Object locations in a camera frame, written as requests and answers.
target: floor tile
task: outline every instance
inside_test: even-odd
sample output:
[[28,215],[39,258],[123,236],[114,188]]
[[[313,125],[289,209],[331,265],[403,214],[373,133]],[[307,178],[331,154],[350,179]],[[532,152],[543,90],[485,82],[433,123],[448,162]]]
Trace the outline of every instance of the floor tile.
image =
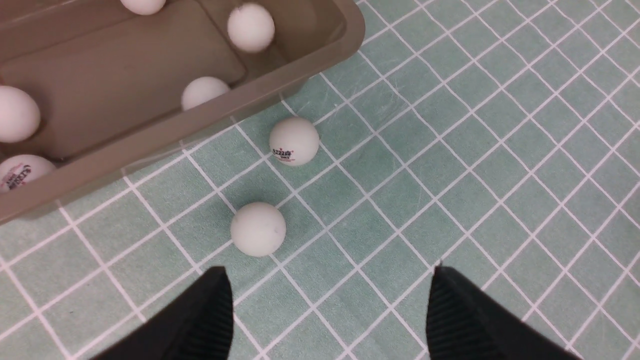
[[131,300],[142,305],[190,268],[171,239],[159,233],[111,266],[111,271]]
[[362,267],[389,302],[396,301],[426,270],[400,238],[393,239]]
[[605,96],[584,76],[575,78],[560,92],[560,96],[582,118],[586,118],[605,99]]
[[323,74],[347,99],[380,78],[360,53],[356,53],[338,65],[325,70]]
[[584,179],[584,174],[562,151],[551,155],[536,171],[536,175],[560,200],[564,200]]
[[573,29],[573,24],[555,6],[549,6],[533,19],[533,24],[553,44]]
[[611,146],[615,146],[631,129],[632,124],[611,102],[606,102],[591,118],[589,124]]
[[504,92],[492,97],[476,114],[500,138],[504,138],[526,118],[526,114]]
[[441,202],[469,230],[492,208],[496,200],[480,181],[467,174],[442,196]]
[[404,225],[431,200],[406,170],[394,176],[371,198],[396,227]]
[[325,225],[362,198],[362,193],[338,168],[331,169],[300,192],[302,198],[318,214]]
[[414,51],[421,51],[444,33],[424,11],[417,11],[402,20],[394,28]]
[[532,25],[525,25],[507,38],[507,43],[522,55],[527,63],[532,63],[549,48],[549,43]]
[[62,213],[53,206],[12,220],[0,226],[0,254],[5,261],[11,261],[67,225]]
[[530,70],[510,83],[506,90],[528,113],[532,113],[552,95],[551,90]]
[[314,76],[286,103],[299,117],[315,122],[342,104],[342,99],[322,76]]
[[213,189],[187,159],[141,185],[138,190],[163,222],[169,221]]
[[462,163],[442,143],[437,143],[420,155],[409,168],[433,195],[445,190],[465,171]]
[[535,241],[527,244],[506,268],[506,273],[532,302],[540,298],[560,275],[560,271],[553,259]]
[[624,214],[616,213],[598,234],[598,240],[623,265],[628,266],[640,252],[640,229]]
[[475,108],[493,94],[498,86],[477,65],[471,65],[449,82],[453,90],[470,108]]
[[408,111],[380,132],[380,136],[403,161],[409,161],[435,138],[415,112]]
[[596,55],[600,53],[592,41],[579,30],[574,31],[558,45],[558,49],[571,60],[571,62],[582,69]]
[[417,7],[417,4],[410,0],[400,0],[393,4],[384,0],[371,0],[369,4],[371,4],[387,22],[395,22]]
[[302,245],[316,237],[323,228],[309,210],[295,197],[285,202],[278,210],[287,220],[287,235],[283,244],[273,255],[283,261]]
[[529,237],[502,207],[489,215],[472,235],[498,265],[504,264]]
[[4,333],[29,316],[31,308],[6,272],[0,273],[0,293],[3,294],[3,301],[0,302],[0,333]]
[[460,271],[477,286],[482,286],[498,269],[468,238],[462,241],[443,263]]
[[506,0],[498,0],[493,3],[480,13],[480,17],[501,37],[512,32],[524,22],[524,19]]
[[418,103],[415,110],[439,134],[468,113],[467,107],[445,87]]
[[335,359],[343,351],[322,321],[311,314],[269,351],[273,359]]
[[231,244],[206,262],[202,268],[211,266],[225,267],[229,282],[233,286],[234,296],[237,298],[244,295],[255,283],[267,276],[276,267],[276,264],[268,256],[258,259],[247,256]]
[[[109,226],[109,232],[104,231],[105,226]],[[78,225],[103,261],[111,261],[158,227],[156,220],[132,192]]]
[[435,264],[464,235],[437,204],[415,219],[403,235],[430,264]]
[[478,18],[473,18],[453,32],[455,38],[462,48],[473,56],[477,57],[489,48],[498,38],[486,27]]
[[389,83],[413,104],[440,84],[438,77],[420,58],[413,58],[388,77]]
[[342,157],[371,135],[365,123],[349,106],[336,111],[317,129],[323,145],[336,158]]
[[23,325],[1,342],[0,353],[7,359],[57,360],[65,358],[37,318]]
[[530,308],[527,301],[503,275],[498,275],[487,287],[486,294],[519,318],[523,317]]
[[500,198],[507,195],[527,175],[522,164],[503,146],[495,149],[474,171]]
[[369,192],[400,168],[400,161],[382,144],[373,138],[342,161],[347,173]]
[[298,254],[285,269],[309,300],[316,302],[353,270],[353,266],[333,240],[323,235]]
[[558,0],[555,5],[575,23],[582,22],[596,11],[595,6],[588,0]]
[[609,152],[608,146],[587,126],[581,126],[562,146],[586,172]]
[[234,217],[219,196],[214,196],[171,224],[169,230],[193,261],[199,262],[231,239]]
[[[282,307],[286,307],[287,311],[280,311]],[[263,347],[307,309],[307,303],[281,272],[235,307],[236,315]]]
[[569,272],[591,296],[601,301],[622,274],[622,268],[601,247],[591,243]]
[[365,332],[386,309],[382,300],[360,274],[349,278],[318,307],[320,313],[347,344],[351,344]]
[[563,209],[546,223],[537,235],[554,257],[567,265],[589,240],[589,234]]
[[422,347],[411,337],[406,328],[393,314],[388,314],[353,349],[359,359],[386,358],[413,359],[422,351]]
[[525,67],[524,61],[503,43],[489,50],[478,62],[500,84],[511,80]]
[[596,304],[567,276],[560,279],[540,304],[540,311],[565,339],[571,339],[595,309]]
[[221,186],[260,160],[260,155],[238,130],[231,129],[196,150],[193,159],[216,186]]
[[131,311],[109,277],[102,273],[50,307],[44,316],[74,354]]
[[471,61],[450,37],[440,39],[420,55],[442,79],[447,79]]
[[614,204],[591,181],[580,187],[566,207],[594,233],[613,212]]
[[97,268],[98,263],[73,231],[12,266],[18,281],[38,306],[53,300]]
[[539,182],[530,177],[509,196],[505,205],[533,232],[559,204]]
[[385,31],[360,48],[365,59],[386,74],[413,54],[393,31]]
[[640,288],[625,277],[604,304],[604,309],[627,334],[640,334]]
[[378,130],[405,110],[408,104],[387,83],[381,82],[357,97],[353,107],[374,130]]
[[261,163],[222,190],[236,210],[261,201],[276,206],[291,192],[265,163]]
[[621,359],[631,342],[601,312],[575,342],[575,349],[587,359]]
[[557,96],[533,117],[557,142],[561,142],[580,123],[580,118]]
[[370,202],[365,201],[331,228],[353,261],[361,263],[394,231]]
[[475,117],[469,117],[444,138],[445,142],[469,166],[497,143],[495,137]]
[[433,274],[427,275],[427,277],[396,306],[396,310],[400,316],[403,317],[418,336],[422,336],[423,338],[432,278]]
[[446,29],[451,29],[472,15],[461,0],[436,0],[428,4],[426,10]]
[[560,89],[577,72],[575,67],[556,49],[549,51],[542,59],[537,61],[533,65],[533,69],[554,90]]
[[620,203],[640,181],[640,177],[618,155],[612,154],[593,174],[593,180]]

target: white grout line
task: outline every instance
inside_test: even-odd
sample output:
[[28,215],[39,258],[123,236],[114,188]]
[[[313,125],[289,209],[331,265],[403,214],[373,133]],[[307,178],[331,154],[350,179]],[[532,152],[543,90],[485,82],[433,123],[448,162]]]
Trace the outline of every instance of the white grout line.
[[77,224],[73,221],[73,219],[71,219],[71,217],[69,216],[69,213],[67,213],[67,210],[65,210],[65,208],[62,206],[62,203],[60,201],[56,201],[56,203],[58,204],[58,209],[60,210],[60,213],[62,213],[62,216],[67,220],[69,225],[71,225],[71,228],[73,228],[77,237],[80,239],[80,241],[82,241],[82,243],[87,248],[87,250],[89,250],[89,253],[91,253],[91,255],[93,256],[93,259],[98,263],[99,268],[107,275],[107,277],[109,277],[109,280],[113,283],[113,286],[115,286],[118,292],[122,295],[122,298],[126,301],[129,307],[131,307],[133,312],[136,313],[140,321],[142,322],[147,321],[147,318],[144,315],[142,315],[142,313],[140,313],[140,309],[138,309],[138,307],[133,302],[133,300],[131,300],[131,297],[129,296],[127,291],[122,287],[118,279],[116,279],[116,277],[113,275],[111,270],[104,264],[104,261],[102,260],[100,255],[98,255],[98,252],[93,248],[91,243],[86,239],[86,236],[80,231],[80,229],[78,228]]
[[33,301],[31,296],[27,292],[27,290],[22,286],[18,278],[13,273],[13,270],[11,270],[9,266],[6,266],[6,263],[4,262],[4,259],[2,258],[2,256],[0,256],[0,265],[4,267],[4,271],[6,272],[7,276],[9,277],[9,279],[11,279],[11,282],[13,283],[13,285],[15,285],[15,287],[18,289],[18,292],[20,292],[24,300],[27,302],[27,304],[33,311],[33,314],[35,315],[35,317],[37,317],[40,323],[42,323],[42,326],[47,331],[47,333],[49,334],[53,342],[56,344],[58,350],[60,350],[62,355],[65,357],[65,359],[70,358],[71,354],[69,354],[69,351],[64,346],[64,344],[62,343],[58,335],[56,334],[56,331],[53,329],[49,321],[47,321],[47,319],[44,317],[44,315],[42,314],[42,312],[40,311],[36,303]]

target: green tiled floor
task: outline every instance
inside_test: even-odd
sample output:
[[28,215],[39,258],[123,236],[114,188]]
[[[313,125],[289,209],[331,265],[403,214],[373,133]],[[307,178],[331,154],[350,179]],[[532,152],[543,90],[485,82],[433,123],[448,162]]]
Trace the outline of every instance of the green tiled floor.
[[[442,260],[583,358],[638,359],[640,1],[357,2],[362,50],[293,98],[1,226],[0,357],[87,358],[225,265],[233,359],[425,359]],[[292,114],[322,139],[295,169],[266,140]],[[262,259],[228,238],[257,200],[288,221]]]

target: brown plastic bin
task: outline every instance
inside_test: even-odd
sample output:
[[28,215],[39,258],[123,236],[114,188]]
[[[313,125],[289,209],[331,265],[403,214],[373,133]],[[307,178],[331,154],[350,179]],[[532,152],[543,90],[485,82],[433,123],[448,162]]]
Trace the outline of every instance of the brown plastic bin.
[[[26,91],[42,112],[36,134],[0,144],[0,155],[36,154],[59,165],[1,194],[0,224],[84,195],[121,168],[271,106],[349,58],[364,38],[353,0],[251,2],[276,24],[260,54],[237,51],[227,37],[239,0],[169,0],[149,16],[119,0],[0,1],[0,83]],[[181,112],[183,89],[200,76],[232,91]]]

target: ping pong ball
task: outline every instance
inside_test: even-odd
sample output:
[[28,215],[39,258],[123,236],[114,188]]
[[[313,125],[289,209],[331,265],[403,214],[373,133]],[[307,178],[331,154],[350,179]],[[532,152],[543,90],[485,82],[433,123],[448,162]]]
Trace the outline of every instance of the ping pong ball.
[[138,15],[152,15],[160,11],[166,0],[120,0],[130,12]]
[[40,109],[31,96],[11,86],[0,86],[0,142],[26,140],[39,125]]
[[229,90],[227,83],[212,76],[195,79],[182,92],[182,110],[195,108]]
[[231,220],[231,240],[249,256],[267,256],[282,245],[287,224],[274,206],[253,202],[243,206]]
[[298,167],[311,161],[317,154],[320,136],[311,121],[291,117],[273,127],[269,136],[269,146],[280,162]]
[[49,160],[35,155],[18,155],[0,164],[0,193],[6,193],[56,170]]
[[261,5],[247,3],[229,15],[227,33],[231,42],[247,53],[265,50],[276,33],[271,14]]

